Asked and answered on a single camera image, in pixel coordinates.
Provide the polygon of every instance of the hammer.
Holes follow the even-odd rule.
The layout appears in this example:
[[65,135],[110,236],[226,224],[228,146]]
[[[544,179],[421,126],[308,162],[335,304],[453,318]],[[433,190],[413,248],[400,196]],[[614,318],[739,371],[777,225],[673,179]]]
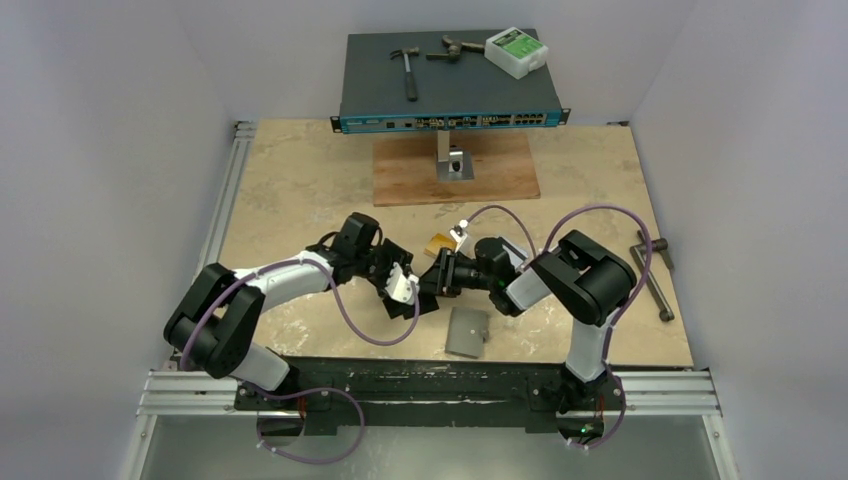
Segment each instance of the hammer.
[[418,100],[418,88],[415,86],[415,77],[412,76],[412,69],[409,68],[409,56],[418,56],[418,47],[395,50],[389,54],[389,59],[394,59],[401,55],[403,55],[404,71],[406,72],[406,99],[414,102]]

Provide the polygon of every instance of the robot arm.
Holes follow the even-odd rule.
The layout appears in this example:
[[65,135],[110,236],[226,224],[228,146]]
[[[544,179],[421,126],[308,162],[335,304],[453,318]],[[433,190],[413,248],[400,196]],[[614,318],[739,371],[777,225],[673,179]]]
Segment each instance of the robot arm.
[[456,296],[463,288],[488,290],[498,311],[516,317],[553,293],[574,318],[565,361],[569,380],[585,385],[603,376],[609,319],[636,285],[624,260],[577,230],[526,265],[526,255],[503,238],[481,239],[474,256],[443,248],[421,276],[421,291]]
[[[391,317],[412,315],[413,284],[417,282],[410,273],[413,255],[388,239],[374,245],[379,230],[376,220],[354,213],[339,232],[328,235],[333,236],[329,246],[319,242],[307,247],[290,259],[296,264],[266,273],[262,272],[267,266],[235,271],[217,263],[206,266],[168,321],[165,340],[183,351],[212,303],[238,279],[259,274],[224,300],[225,313],[213,315],[201,328],[189,358],[213,378],[229,375],[275,390],[291,368],[281,357],[252,342],[259,316],[299,296],[327,291],[328,275],[336,285],[354,276],[365,278],[375,286]],[[428,305],[422,304],[422,313],[433,309]]]

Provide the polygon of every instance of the wooden board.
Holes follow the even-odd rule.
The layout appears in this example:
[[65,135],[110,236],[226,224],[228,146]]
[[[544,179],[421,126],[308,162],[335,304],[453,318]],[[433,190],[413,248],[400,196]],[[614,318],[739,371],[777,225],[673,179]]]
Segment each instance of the wooden board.
[[452,133],[451,143],[471,152],[474,180],[439,181],[435,136],[374,142],[374,206],[539,198],[526,134]]
[[[565,126],[531,128],[526,134],[542,196],[498,203],[521,218],[537,247],[564,214],[598,202],[626,206],[645,220],[652,237],[659,235],[629,128]],[[362,212],[380,222],[387,238],[415,254],[413,272],[426,271],[433,259],[423,250],[433,235],[447,234],[485,202],[375,207],[374,144],[404,136],[339,135],[327,128],[326,120],[263,120],[241,176],[221,264],[249,268],[288,258],[338,230],[351,212]],[[628,249],[639,239],[626,216],[589,212],[569,222],[561,233],[571,228],[636,268]],[[478,239],[503,235],[527,245],[513,219],[498,211],[477,217],[471,235]],[[679,315],[671,275],[663,262],[654,265],[657,281]],[[353,322],[372,337],[397,338],[409,327],[408,321],[388,318],[368,282],[351,280],[341,288],[341,297]],[[440,310],[421,317],[412,335],[391,347],[377,347],[357,337],[345,325],[330,293],[301,296],[264,313],[253,340],[284,355],[459,361],[461,357],[445,353],[445,339],[452,308],[467,307],[490,315],[484,361],[554,363],[568,354],[572,321],[552,295],[517,318],[501,315],[485,291],[466,290],[439,302]],[[662,322],[658,314],[651,296],[643,291],[616,328],[609,353],[613,364],[692,365],[684,319]]]

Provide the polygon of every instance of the beige tabletop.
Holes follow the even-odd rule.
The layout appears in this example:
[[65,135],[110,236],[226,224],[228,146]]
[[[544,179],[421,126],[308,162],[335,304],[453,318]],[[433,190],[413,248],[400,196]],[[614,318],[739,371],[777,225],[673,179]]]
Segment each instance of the beige tabletop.
[[[537,248],[563,215],[597,202],[632,209],[646,221],[651,235],[657,235],[629,128],[536,128],[528,129],[528,136],[542,196],[500,203],[523,219]],[[413,269],[423,273],[433,262],[423,253],[433,234],[446,233],[484,204],[374,207],[371,146],[381,138],[396,137],[334,134],[326,120],[263,120],[242,177],[221,263],[247,268],[291,257],[338,230],[351,212],[358,211],[377,219],[387,238],[415,254]],[[561,233],[572,228],[632,265],[628,248],[638,238],[629,218],[609,211],[589,212]],[[484,213],[470,232],[475,238],[502,235],[526,245],[520,229],[500,212]],[[659,257],[654,272],[678,318],[660,321],[657,306],[644,289],[615,331],[610,360],[692,365],[669,272]],[[353,280],[340,291],[353,321],[370,336],[396,338],[408,327],[407,320],[388,318],[374,287],[365,280]],[[331,293],[301,297],[269,311],[260,319],[254,340],[284,355],[462,360],[444,352],[451,307],[460,305],[491,314],[490,338],[480,360],[559,362],[568,353],[572,319],[552,296],[517,318],[500,315],[485,292],[464,291],[439,303],[439,311],[422,316],[412,335],[392,347],[374,346],[357,337],[344,323]]]

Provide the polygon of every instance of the gray wall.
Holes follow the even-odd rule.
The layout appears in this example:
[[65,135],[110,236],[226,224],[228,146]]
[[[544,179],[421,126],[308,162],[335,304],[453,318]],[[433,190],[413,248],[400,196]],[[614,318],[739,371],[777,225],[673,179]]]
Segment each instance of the gray wall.
[[349,33],[532,26],[551,47],[557,92],[578,123],[633,115],[694,3],[177,0],[235,118],[337,115]]
[[846,478],[848,3],[700,1],[634,128],[744,478]]
[[228,118],[169,1],[0,6],[0,478],[112,479]]

